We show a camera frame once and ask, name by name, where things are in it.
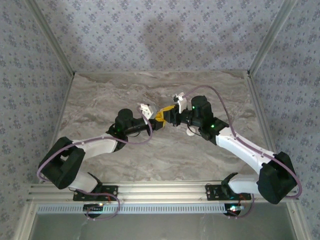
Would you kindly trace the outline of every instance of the yellow object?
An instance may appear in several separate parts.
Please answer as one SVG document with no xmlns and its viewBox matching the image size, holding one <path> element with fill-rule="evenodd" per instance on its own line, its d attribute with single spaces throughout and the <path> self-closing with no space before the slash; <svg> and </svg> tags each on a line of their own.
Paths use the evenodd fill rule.
<svg viewBox="0 0 320 240">
<path fill-rule="evenodd" d="M 155 120 L 157 120 L 158 122 L 163 122 L 163 127 L 166 124 L 165 118 L 164 118 L 164 112 L 169 111 L 171 109 L 173 109 L 175 107 L 175 105 L 171 105 L 171 106 L 166 106 L 164 108 L 162 108 L 160 111 L 157 112 L 156 116 L 155 116 Z"/>
</svg>

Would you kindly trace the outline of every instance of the gray marble tabletop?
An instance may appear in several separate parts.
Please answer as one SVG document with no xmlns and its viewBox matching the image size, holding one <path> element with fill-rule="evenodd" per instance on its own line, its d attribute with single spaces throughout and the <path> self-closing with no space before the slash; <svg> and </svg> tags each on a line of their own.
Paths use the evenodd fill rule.
<svg viewBox="0 0 320 240">
<path fill-rule="evenodd" d="M 139 118 L 136 108 L 140 103 L 160 109 L 174 103 L 174 94 L 210 85 L 224 99 L 236 131 L 264 147 L 243 76 L 242 72 L 220 71 L 76 74 L 58 137 L 79 140 L 101 135 L 114 123 L 120 109 L 129 108 Z M 201 88 L 192 96 L 196 95 L 205 95 L 212 103 L 213 114 L 228 122 L 212 90 Z M 166 124 L 148 144 L 126 145 L 120 151 L 87 159 L 81 167 L 103 182 L 222 180 L 233 172 L 253 173 L 232 153 L 199 136 L 188 136 L 186 130 L 185 125 Z M 147 138 L 148 134 L 142 132 L 138 137 L 129 137 L 129 141 L 142 142 Z"/>
</svg>

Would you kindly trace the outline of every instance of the white plastic part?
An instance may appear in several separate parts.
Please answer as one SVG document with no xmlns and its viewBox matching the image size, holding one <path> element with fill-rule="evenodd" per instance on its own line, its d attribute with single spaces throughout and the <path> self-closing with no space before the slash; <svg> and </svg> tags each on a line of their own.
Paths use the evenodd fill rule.
<svg viewBox="0 0 320 240">
<path fill-rule="evenodd" d="M 102 138 L 106 137 L 112 137 L 110 134 L 103 134 L 101 135 Z M 74 140 L 73 142 L 81 142 L 84 140 Z M 109 154 L 112 153 L 116 146 L 117 146 L 117 141 L 112 140 L 112 139 L 101 139 L 89 143 L 84 143 L 81 145 L 77 145 L 77 148 L 83 149 L 85 151 L 85 155 L 83 160 L 98 156 L 100 154 Z"/>
<path fill-rule="evenodd" d="M 146 119 L 154 119 L 157 115 L 157 110 L 155 106 L 146 105 L 146 104 L 140 104 L 140 110 L 142 111 L 142 114 L 146 117 Z"/>
<path fill-rule="evenodd" d="M 178 105 L 179 105 L 179 113 L 181 114 L 183 110 L 187 108 L 187 99 L 183 98 L 185 94 L 181 92 L 179 95 L 176 95 L 178 98 Z"/>
<path fill-rule="evenodd" d="M 78 171 L 74 181 L 69 185 L 69 188 L 80 189 L 87 193 L 92 192 L 92 190 L 97 186 L 97 180 L 81 170 Z"/>
<path fill-rule="evenodd" d="M 186 129 L 186 134 L 188 134 L 188 136 L 192 137 L 194 136 L 194 132 L 196 131 L 194 127 L 190 126 L 189 128 Z"/>
<path fill-rule="evenodd" d="M 231 190 L 236 194 L 248 193 L 260 195 L 257 185 L 258 180 L 259 176 L 257 174 L 237 174 L 230 179 L 228 185 L 231 188 Z"/>
<path fill-rule="evenodd" d="M 272 156 L 275 154 L 272 151 L 266 150 L 258 145 L 255 145 L 253 142 L 247 140 L 243 136 L 240 136 L 238 133 L 236 134 L 237 137 L 239 137 L 242 141 L 244 141 L 246 144 L 249 144 L 250 146 L 260 150 L 264 154 Z M 259 174 L 260 169 L 262 168 L 263 163 L 268 163 L 271 160 L 263 157 L 259 154 L 257 154 L 255 151 L 247 148 L 242 143 L 240 143 L 232 134 L 232 131 L 229 127 L 225 127 L 220 131 L 220 134 L 215 137 L 216 144 L 224 149 L 227 149 L 237 157 L 239 157 L 241 160 L 245 161 L 250 167 L 253 168 L 253 170 Z"/>
</svg>

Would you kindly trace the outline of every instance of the patterned wallpaper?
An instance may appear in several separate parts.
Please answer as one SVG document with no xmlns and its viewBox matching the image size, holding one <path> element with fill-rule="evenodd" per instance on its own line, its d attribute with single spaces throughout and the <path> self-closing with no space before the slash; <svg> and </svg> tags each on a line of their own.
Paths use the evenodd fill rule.
<svg viewBox="0 0 320 240">
<path fill-rule="evenodd" d="M 0 239 L 48 150 L 70 77 L 22 0 L 0 1 Z"/>
<path fill-rule="evenodd" d="M 37 0 L 75 71 L 248 69 L 282 0 Z"/>
<path fill-rule="evenodd" d="M 254 79 L 278 150 L 302 180 L 301 203 L 320 240 L 320 2 L 301 0 Z"/>
</svg>

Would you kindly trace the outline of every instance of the wall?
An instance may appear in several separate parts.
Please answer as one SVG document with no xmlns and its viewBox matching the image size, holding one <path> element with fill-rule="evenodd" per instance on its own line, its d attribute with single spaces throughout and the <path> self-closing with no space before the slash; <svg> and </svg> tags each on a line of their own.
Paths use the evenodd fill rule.
<svg viewBox="0 0 320 240">
<path fill-rule="evenodd" d="M 281 0 L 38 0 L 75 71 L 248 69 Z"/>
<path fill-rule="evenodd" d="M 70 77 L 22 0 L 0 1 L 0 239 L 48 150 Z"/>
<path fill-rule="evenodd" d="M 320 239 L 320 2 L 301 0 L 254 76 L 278 150 L 302 181 L 301 203 Z"/>
</svg>

